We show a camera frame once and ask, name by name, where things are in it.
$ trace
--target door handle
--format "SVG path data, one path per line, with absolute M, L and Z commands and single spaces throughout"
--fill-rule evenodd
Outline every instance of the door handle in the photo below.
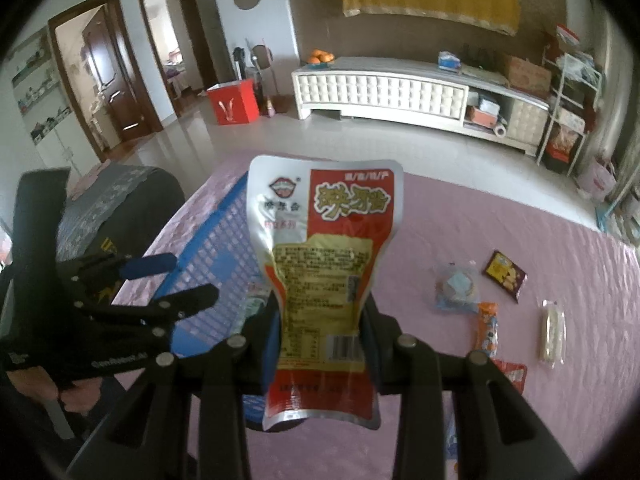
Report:
M 122 90 L 118 90 L 117 92 L 114 92 L 109 98 L 109 104 L 113 103 L 113 100 L 120 94 L 122 94 Z

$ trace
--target bowl of oranges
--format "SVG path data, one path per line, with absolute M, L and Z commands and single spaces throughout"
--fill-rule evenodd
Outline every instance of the bowl of oranges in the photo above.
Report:
M 308 68 L 327 68 L 329 63 L 335 59 L 335 56 L 325 50 L 315 49 L 311 52 L 311 55 L 306 59 L 306 65 Z

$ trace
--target paper roll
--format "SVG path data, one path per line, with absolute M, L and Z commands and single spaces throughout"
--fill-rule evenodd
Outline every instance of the paper roll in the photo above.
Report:
M 494 134 L 496 137 L 506 137 L 507 136 L 507 128 L 504 127 L 504 124 L 498 123 L 494 126 Z

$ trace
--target vacuum-sealed food pouch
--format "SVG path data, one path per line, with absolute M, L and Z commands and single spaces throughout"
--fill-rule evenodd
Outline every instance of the vacuum-sealed food pouch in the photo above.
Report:
M 376 263 L 402 218 L 402 182 L 392 160 L 252 161 L 249 232 L 282 320 L 265 430 L 311 416 L 380 425 L 358 323 Z

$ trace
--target human hand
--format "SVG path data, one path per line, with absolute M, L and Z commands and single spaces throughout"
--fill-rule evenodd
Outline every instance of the human hand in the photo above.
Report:
M 39 403 L 60 398 L 65 410 L 71 413 L 88 412 L 100 399 L 101 377 L 72 381 L 73 387 L 59 392 L 56 383 L 41 366 L 6 374 L 15 389 L 24 396 Z

